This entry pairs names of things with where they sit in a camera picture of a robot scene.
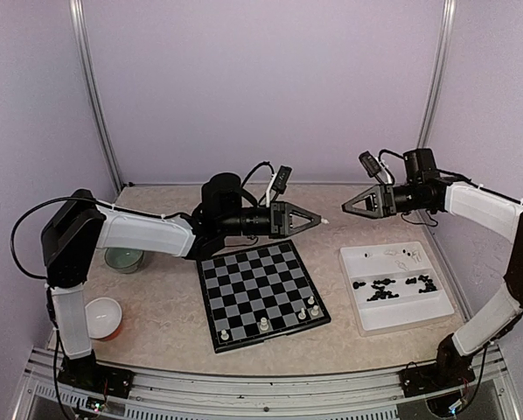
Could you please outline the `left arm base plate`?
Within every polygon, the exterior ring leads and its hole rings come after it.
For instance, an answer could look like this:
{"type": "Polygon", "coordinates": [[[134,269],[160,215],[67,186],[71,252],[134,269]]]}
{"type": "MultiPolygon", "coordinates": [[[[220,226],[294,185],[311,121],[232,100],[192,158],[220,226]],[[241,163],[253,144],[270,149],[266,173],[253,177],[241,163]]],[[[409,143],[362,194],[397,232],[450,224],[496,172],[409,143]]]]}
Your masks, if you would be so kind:
{"type": "Polygon", "coordinates": [[[58,382],[106,397],[127,399],[135,374],[125,368],[95,361],[68,360],[62,363],[58,382]]]}

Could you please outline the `green glass bowl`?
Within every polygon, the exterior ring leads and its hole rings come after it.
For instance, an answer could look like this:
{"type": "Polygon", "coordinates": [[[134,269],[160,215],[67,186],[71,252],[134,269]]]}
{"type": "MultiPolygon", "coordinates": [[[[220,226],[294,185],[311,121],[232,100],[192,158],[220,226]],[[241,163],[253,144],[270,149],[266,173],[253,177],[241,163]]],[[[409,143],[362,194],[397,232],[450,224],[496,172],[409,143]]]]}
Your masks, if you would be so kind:
{"type": "Polygon", "coordinates": [[[130,248],[108,248],[104,260],[110,269],[121,274],[131,274],[142,265],[144,252],[130,248]]]}

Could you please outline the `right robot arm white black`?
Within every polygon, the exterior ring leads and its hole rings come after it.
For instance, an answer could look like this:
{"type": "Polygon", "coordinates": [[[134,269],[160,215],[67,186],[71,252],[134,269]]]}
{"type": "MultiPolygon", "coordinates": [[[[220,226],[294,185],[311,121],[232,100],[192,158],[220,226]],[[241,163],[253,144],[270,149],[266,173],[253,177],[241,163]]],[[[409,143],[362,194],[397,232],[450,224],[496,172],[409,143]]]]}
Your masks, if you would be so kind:
{"type": "Polygon", "coordinates": [[[466,324],[443,339],[432,364],[400,372],[406,395],[446,389],[472,382],[473,357],[504,337],[523,317],[523,200],[516,200],[474,184],[464,175],[440,170],[433,151],[419,148],[401,154],[406,181],[383,180],[388,169],[381,157],[359,155],[367,174],[377,184],[342,206],[343,212],[367,219],[385,219],[416,210],[460,216],[501,235],[513,246],[504,283],[466,324]]]}

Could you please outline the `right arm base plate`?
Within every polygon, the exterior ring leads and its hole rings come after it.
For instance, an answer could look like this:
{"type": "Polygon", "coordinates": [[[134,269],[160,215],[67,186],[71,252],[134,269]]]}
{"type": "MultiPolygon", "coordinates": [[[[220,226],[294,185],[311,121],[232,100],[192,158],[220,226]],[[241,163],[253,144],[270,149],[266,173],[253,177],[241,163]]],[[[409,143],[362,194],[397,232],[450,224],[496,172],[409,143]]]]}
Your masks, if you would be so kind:
{"type": "Polygon", "coordinates": [[[471,367],[442,372],[435,364],[412,364],[398,372],[403,395],[406,398],[442,391],[473,382],[476,375],[471,367]]]}

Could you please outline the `white chess queen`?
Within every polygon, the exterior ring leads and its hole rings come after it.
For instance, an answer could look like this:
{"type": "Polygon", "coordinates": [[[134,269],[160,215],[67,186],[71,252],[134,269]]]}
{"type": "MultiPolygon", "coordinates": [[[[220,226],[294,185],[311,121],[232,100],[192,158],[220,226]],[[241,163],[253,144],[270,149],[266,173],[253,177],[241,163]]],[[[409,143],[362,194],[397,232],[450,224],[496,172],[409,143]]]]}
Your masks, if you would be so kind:
{"type": "Polygon", "coordinates": [[[259,323],[259,329],[261,332],[266,332],[269,329],[268,320],[266,318],[261,318],[259,323]]]}

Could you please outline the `black chess pieces cluster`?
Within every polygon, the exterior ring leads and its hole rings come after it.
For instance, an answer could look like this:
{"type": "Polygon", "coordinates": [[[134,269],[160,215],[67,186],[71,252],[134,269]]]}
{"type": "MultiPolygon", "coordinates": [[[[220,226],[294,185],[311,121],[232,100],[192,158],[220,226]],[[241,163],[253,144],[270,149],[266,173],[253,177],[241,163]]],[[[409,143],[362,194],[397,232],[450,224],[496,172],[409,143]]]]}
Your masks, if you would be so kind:
{"type": "Polygon", "coordinates": [[[410,277],[405,281],[406,285],[420,285],[419,293],[430,293],[437,291],[437,287],[430,276],[419,275],[418,277],[410,277]]]}
{"type": "Polygon", "coordinates": [[[391,278],[384,278],[382,280],[374,280],[371,284],[371,288],[374,289],[374,294],[369,297],[366,301],[373,302],[384,299],[398,298],[400,295],[388,290],[389,285],[396,284],[396,281],[391,278]]]}

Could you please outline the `left aluminium frame post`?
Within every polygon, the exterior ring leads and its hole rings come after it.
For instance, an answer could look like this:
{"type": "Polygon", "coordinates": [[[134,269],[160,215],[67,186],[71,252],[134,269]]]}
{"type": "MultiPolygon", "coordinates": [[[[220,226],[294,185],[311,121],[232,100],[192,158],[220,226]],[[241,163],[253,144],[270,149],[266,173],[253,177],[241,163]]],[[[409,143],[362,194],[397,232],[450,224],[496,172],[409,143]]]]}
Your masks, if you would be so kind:
{"type": "Polygon", "coordinates": [[[84,4],[81,0],[70,0],[69,10],[71,22],[77,45],[80,64],[85,82],[90,108],[94,118],[94,125],[99,138],[99,145],[106,161],[108,175],[116,193],[120,193],[124,187],[123,179],[114,147],[108,133],[108,126],[104,115],[98,83],[94,74],[94,65],[90,42],[87,34],[84,4]]]}

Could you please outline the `black chess piece far left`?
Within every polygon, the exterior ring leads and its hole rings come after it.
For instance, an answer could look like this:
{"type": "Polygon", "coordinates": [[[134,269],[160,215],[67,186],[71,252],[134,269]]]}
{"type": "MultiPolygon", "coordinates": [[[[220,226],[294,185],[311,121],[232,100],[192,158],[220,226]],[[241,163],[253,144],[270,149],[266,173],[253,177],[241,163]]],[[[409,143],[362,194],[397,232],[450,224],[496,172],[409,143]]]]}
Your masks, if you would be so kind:
{"type": "Polygon", "coordinates": [[[366,283],[365,282],[353,282],[352,283],[352,287],[353,289],[357,290],[358,288],[361,288],[363,286],[365,286],[366,283]]]}

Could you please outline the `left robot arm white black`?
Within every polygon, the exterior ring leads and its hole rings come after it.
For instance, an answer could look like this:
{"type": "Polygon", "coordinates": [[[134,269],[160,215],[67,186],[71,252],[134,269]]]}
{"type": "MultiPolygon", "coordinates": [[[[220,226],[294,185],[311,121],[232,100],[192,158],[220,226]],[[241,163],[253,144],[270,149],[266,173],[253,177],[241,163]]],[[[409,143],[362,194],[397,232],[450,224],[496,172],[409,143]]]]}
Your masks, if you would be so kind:
{"type": "Polygon", "coordinates": [[[98,388],[104,380],[103,368],[92,360],[83,297],[96,249],[138,249],[199,260],[222,250],[228,237],[283,239],[322,221],[287,201],[259,205],[231,172],[211,177],[200,198],[190,214],[155,214],[123,209],[79,189],[45,225],[41,243],[59,338],[71,361],[70,375],[85,389],[98,388]]]}

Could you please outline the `white plastic tray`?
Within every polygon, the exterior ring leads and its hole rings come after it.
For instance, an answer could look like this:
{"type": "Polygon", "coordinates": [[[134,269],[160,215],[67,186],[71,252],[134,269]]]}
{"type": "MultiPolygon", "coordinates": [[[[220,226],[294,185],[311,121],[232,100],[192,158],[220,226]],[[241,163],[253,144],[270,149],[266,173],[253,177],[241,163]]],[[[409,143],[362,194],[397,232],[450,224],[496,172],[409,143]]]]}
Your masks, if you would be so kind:
{"type": "Polygon", "coordinates": [[[363,336],[425,326],[455,313],[418,241],[343,247],[338,259],[363,336]]]}

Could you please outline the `aluminium front rail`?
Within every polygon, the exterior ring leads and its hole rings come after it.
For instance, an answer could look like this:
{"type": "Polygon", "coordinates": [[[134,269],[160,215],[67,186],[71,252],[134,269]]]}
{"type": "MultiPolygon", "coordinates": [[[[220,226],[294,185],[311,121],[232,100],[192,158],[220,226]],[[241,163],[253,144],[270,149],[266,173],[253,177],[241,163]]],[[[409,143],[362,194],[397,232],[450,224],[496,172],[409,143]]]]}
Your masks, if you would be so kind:
{"type": "MultiPolygon", "coordinates": [[[[33,348],[5,419],[36,418],[38,403],[52,414],[53,352],[33,348]]],[[[343,374],[236,376],[193,374],[102,361],[134,372],[127,399],[107,397],[96,419],[423,419],[427,402],[458,388],[405,397],[398,372],[404,366],[343,374]]],[[[517,393],[497,346],[486,354],[476,398],[453,419],[523,419],[517,393]]]]}

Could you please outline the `white orange bowl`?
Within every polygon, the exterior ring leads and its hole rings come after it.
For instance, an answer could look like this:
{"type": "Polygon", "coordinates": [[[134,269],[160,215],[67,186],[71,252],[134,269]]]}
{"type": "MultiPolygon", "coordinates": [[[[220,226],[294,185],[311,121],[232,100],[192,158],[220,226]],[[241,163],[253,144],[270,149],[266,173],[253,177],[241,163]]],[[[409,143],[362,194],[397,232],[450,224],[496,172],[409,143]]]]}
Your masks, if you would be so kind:
{"type": "Polygon", "coordinates": [[[122,308],[111,297],[98,297],[85,306],[87,331],[92,340],[111,340],[122,325],[122,308]]]}

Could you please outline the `black chess pieces right cluster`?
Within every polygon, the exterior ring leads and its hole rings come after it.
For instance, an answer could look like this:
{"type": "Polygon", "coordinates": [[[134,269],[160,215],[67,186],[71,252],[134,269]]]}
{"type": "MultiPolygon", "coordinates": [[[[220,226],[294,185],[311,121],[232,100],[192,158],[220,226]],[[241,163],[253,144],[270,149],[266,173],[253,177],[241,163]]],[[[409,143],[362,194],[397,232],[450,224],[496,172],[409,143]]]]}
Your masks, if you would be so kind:
{"type": "Polygon", "coordinates": [[[419,275],[418,277],[410,277],[405,281],[406,285],[420,285],[419,293],[430,293],[437,291],[437,287],[430,276],[419,275]]]}

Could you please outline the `aluminium frame post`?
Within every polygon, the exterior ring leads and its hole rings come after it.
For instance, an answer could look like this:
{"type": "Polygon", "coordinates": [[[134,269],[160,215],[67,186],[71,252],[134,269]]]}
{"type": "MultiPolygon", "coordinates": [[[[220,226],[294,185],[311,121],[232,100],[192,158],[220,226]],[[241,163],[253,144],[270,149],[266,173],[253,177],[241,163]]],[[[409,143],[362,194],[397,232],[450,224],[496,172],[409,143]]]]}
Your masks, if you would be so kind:
{"type": "Polygon", "coordinates": [[[433,70],[415,150],[427,148],[429,144],[430,133],[435,120],[437,105],[441,96],[443,79],[450,52],[450,41],[453,32],[456,8],[456,0],[445,0],[443,2],[443,13],[441,16],[438,40],[436,43],[433,70]]]}
{"type": "Polygon", "coordinates": [[[104,115],[98,83],[94,74],[94,65],[90,42],[87,34],[84,4],[81,0],[70,0],[69,10],[71,22],[77,45],[80,64],[85,82],[90,108],[94,118],[94,125],[99,138],[99,145],[106,161],[108,175],[116,193],[120,193],[124,187],[123,179],[114,147],[108,133],[108,126],[104,115]]]}

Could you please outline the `black grey chess board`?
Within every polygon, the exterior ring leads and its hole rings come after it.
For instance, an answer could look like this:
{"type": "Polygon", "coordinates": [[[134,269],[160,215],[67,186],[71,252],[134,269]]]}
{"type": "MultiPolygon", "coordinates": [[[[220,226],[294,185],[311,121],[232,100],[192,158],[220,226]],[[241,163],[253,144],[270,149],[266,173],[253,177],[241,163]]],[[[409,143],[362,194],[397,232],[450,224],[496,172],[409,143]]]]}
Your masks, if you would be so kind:
{"type": "Polygon", "coordinates": [[[197,261],[206,319],[217,354],[301,333],[331,322],[331,315],[291,240],[197,261]],[[314,304],[308,299],[314,297],[314,304]],[[317,305],[319,315],[312,317],[317,305]],[[306,319],[298,317],[306,310],[306,319]],[[269,329],[261,332],[261,318],[269,329]],[[226,330],[229,339],[220,339],[226,330]]]}

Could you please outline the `right aluminium frame post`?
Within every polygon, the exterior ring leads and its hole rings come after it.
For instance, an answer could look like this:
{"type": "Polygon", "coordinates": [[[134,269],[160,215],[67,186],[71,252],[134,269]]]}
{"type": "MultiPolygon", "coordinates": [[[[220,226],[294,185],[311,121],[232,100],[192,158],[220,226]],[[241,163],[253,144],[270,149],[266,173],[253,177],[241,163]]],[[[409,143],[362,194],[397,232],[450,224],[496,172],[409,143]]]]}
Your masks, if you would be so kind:
{"type": "Polygon", "coordinates": [[[438,40],[436,43],[433,70],[415,150],[427,148],[429,144],[430,133],[435,120],[437,105],[441,96],[443,79],[450,52],[450,41],[453,32],[456,8],[456,0],[445,0],[443,2],[443,13],[441,16],[438,40]]]}

